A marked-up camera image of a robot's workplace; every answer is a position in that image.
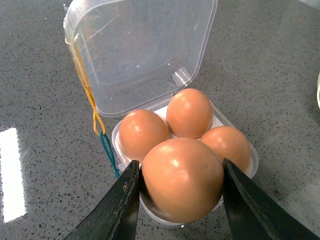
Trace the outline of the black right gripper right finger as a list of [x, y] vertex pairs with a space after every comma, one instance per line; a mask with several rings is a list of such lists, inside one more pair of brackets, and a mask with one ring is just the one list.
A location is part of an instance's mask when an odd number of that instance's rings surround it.
[[223, 203], [233, 240], [318, 240], [225, 158]]

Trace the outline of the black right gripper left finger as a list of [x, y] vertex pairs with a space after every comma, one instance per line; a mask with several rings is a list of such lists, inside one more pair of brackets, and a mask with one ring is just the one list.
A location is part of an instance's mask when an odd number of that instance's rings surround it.
[[140, 206], [140, 167], [133, 160], [67, 240], [134, 240]]

